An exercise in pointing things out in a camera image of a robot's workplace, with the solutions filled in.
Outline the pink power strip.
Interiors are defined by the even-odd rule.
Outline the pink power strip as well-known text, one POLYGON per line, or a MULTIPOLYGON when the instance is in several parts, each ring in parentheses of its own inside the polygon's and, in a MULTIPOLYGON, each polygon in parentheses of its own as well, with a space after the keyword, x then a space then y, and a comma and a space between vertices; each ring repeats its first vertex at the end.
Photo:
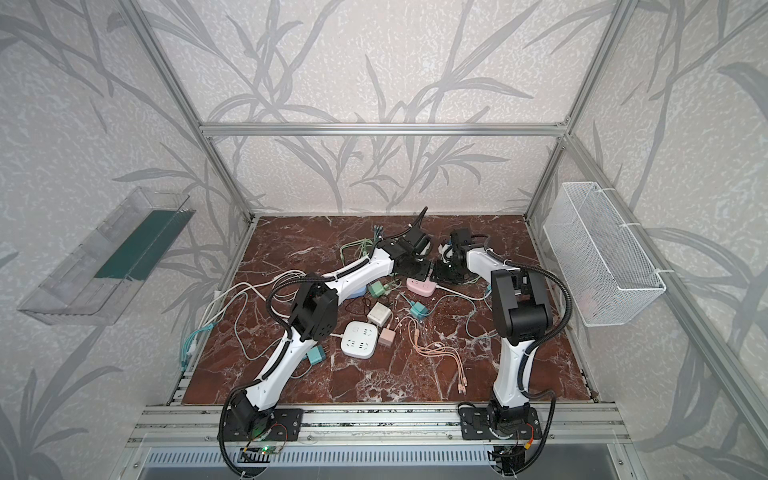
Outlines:
POLYGON ((431 280, 420 281, 413 278, 408 278, 406 280, 406 288, 408 291, 420 297, 429 298, 437 289, 437 284, 431 280))

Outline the green charger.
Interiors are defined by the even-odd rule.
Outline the green charger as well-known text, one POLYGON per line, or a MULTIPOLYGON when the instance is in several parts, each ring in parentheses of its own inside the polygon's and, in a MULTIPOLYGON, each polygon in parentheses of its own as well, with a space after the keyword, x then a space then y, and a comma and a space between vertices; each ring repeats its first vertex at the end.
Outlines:
POLYGON ((373 298, 379 298, 386 294, 386 288, 380 281, 375 281, 369 284, 367 289, 373 298))

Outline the white usb charger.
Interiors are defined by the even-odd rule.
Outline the white usb charger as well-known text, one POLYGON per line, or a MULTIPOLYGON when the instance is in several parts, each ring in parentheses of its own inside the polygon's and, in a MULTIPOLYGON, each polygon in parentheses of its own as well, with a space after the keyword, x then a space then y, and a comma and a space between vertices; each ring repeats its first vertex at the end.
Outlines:
POLYGON ((367 313, 367 320, 378 328, 384 328, 391 319, 392 310, 386 305, 377 302, 367 313))

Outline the pink usb charger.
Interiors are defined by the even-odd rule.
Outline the pink usb charger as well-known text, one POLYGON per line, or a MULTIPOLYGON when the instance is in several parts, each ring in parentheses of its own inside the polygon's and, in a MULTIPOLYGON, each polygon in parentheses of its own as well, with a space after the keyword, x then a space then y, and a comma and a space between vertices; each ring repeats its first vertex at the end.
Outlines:
POLYGON ((383 328, 380 332, 378 343, 385 347, 391 347, 394 344, 395 338, 395 331, 388 328, 383 328))

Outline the teal usb charger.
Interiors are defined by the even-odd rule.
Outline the teal usb charger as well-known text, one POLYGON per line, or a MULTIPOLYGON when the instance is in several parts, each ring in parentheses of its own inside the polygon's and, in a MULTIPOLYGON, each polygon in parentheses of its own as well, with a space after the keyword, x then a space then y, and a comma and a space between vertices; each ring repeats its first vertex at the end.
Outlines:
POLYGON ((317 365, 326 359, 325 350, 321 345, 315 345, 307 352, 307 359, 312 366, 317 365))

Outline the blue power strip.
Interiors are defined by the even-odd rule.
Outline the blue power strip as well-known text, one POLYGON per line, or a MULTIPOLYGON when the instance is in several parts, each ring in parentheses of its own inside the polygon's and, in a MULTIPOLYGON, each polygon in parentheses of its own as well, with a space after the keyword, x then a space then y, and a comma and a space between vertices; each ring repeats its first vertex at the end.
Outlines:
POLYGON ((360 288, 352 291, 348 296, 349 299, 356 299, 365 296, 367 293, 367 286, 362 285, 360 288))

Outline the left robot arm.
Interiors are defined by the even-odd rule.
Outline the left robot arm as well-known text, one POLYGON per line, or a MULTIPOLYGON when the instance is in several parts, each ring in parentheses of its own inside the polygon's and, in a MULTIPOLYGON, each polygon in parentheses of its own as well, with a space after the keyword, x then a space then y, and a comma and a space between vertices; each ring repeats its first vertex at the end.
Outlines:
POLYGON ((377 235, 368 255, 339 270, 307 274, 273 287, 266 308, 284 334, 256 378, 228 394, 217 438, 223 440, 226 429, 234 430, 238 440, 261 435, 303 357, 335 330, 339 305, 383 277, 419 274, 428 267, 431 248, 431 237, 412 224, 398 236, 377 235))

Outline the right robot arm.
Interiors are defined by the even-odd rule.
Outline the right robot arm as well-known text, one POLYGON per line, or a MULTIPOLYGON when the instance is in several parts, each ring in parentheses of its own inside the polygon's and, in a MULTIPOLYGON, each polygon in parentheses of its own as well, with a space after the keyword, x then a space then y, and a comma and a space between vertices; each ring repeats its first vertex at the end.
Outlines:
POLYGON ((455 282, 472 274, 490 286, 491 312, 501 357, 487 407, 490 431, 509 437, 533 415, 533 400, 547 398, 554 408, 557 394, 551 388, 530 390, 533 359, 539 347, 558 336, 568 325, 574 299, 566 282, 536 265, 506 259, 490 246, 486 234, 467 228, 452 231, 439 248, 435 281, 455 282))

